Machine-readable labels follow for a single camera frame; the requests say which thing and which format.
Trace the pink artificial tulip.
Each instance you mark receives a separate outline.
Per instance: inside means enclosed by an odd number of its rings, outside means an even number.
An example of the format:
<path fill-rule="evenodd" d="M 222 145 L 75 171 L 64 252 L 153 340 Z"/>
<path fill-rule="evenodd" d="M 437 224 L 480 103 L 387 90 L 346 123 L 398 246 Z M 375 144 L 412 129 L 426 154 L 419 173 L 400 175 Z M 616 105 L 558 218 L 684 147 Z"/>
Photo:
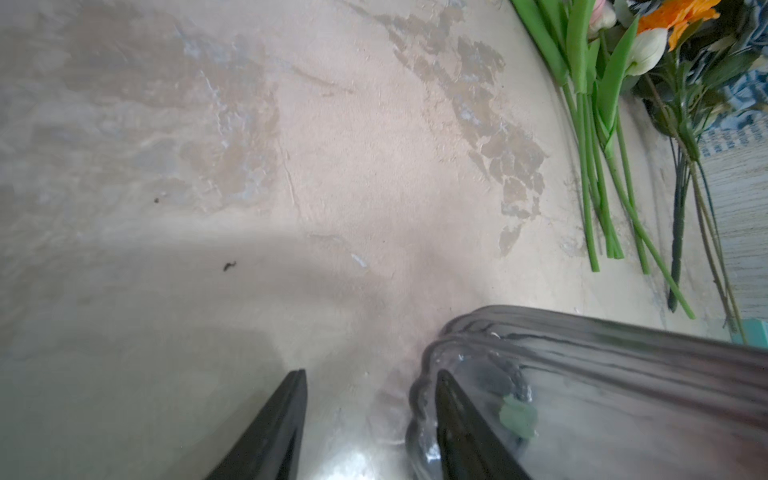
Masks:
<path fill-rule="evenodd" d="M 627 78 L 641 73 L 639 68 L 644 63 L 642 42 L 638 39 L 636 17 L 629 17 L 629 23 L 621 34 L 610 35 L 608 31 L 616 28 L 618 24 L 619 17 L 614 3 L 597 1 L 588 30 L 591 39 L 601 41 L 600 61 L 597 66 L 595 122 L 611 177 L 628 214 L 641 272 L 648 275 L 650 267 L 635 204 L 634 185 L 619 107 L 623 84 Z"/>

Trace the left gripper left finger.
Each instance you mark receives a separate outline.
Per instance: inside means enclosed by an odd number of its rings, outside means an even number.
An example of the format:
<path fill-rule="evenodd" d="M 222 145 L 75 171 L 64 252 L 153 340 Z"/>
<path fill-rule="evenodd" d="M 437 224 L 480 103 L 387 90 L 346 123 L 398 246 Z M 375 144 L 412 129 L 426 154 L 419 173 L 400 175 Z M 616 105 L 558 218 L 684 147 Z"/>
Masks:
<path fill-rule="evenodd" d="M 306 371 L 289 372 L 209 479 L 294 480 L 308 401 Z"/>

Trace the pink ribbed glass vase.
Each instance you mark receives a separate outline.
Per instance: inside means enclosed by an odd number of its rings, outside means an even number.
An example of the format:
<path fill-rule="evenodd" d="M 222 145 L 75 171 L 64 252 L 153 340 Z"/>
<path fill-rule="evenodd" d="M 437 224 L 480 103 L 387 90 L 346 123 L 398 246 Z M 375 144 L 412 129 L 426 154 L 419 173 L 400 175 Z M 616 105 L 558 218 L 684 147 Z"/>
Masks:
<path fill-rule="evenodd" d="M 449 321 L 409 392 L 405 444 L 443 475 L 445 377 L 492 440 L 478 452 L 531 479 L 763 479 L 767 354 L 662 330 L 519 306 Z"/>

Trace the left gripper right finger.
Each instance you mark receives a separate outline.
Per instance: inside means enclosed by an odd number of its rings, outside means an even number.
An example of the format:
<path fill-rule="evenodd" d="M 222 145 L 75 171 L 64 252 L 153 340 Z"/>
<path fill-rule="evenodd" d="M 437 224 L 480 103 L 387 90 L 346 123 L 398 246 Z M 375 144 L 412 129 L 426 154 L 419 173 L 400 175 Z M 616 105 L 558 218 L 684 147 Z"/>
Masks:
<path fill-rule="evenodd" d="M 435 405 L 444 479 L 530 479 L 447 370 L 438 372 Z"/>

